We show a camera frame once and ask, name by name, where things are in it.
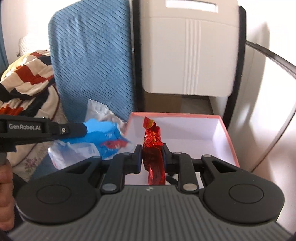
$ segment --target open box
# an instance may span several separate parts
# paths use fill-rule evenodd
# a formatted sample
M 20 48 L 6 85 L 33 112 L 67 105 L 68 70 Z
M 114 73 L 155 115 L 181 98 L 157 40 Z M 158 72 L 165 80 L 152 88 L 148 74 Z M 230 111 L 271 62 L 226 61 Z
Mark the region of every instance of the open box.
M 187 153 L 197 159 L 204 154 L 210 154 L 239 167 L 233 145 L 220 116 L 133 112 L 125 137 L 136 145 L 142 145 L 144 141 L 145 116 L 153 119 L 160 127 L 161 140 L 167 144 L 170 152 Z M 143 164 L 140 174 L 126 175 L 125 184 L 148 184 L 148 172 Z

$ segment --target blue curtain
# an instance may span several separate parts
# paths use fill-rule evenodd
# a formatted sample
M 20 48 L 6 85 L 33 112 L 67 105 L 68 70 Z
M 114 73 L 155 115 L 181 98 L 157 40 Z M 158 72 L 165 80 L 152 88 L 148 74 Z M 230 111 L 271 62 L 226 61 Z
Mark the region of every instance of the blue curtain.
M 7 56 L 3 41 L 2 23 L 1 23 L 1 2 L 0 2 L 0 74 L 2 74 L 8 67 Z

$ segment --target red foil wrapper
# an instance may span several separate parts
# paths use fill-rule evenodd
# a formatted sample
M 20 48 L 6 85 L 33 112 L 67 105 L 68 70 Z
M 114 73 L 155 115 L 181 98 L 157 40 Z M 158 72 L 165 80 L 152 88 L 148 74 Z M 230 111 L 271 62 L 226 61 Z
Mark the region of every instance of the red foil wrapper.
M 145 137 L 143 143 L 143 163 L 149 172 L 149 185 L 165 185 L 165 169 L 161 149 L 163 143 L 160 138 L 160 128 L 155 122 L 145 117 L 143 126 Z

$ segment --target patchwork blanket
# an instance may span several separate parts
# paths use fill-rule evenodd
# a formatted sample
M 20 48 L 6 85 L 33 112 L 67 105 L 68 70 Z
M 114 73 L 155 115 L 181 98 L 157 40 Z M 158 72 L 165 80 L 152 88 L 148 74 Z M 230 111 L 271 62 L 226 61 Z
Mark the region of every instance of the patchwork blanket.
M 48 117 L 66 123 L 55 87 L 50 52 L 39 50 L 26 56 L 0 82 L 0 114 Z M 7 154 L 13 171 L 28 181 L 47 154 L 50 143 L 17 146 Z

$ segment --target human hand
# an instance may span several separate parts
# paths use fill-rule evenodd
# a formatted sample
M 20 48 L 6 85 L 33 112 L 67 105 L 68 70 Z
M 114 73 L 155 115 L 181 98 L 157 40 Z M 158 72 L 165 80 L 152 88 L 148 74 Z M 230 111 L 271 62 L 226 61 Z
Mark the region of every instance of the human hand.
M 12 167 L 8 160 L 0 166 L 0 229 L 11 230 L 15 223 Z

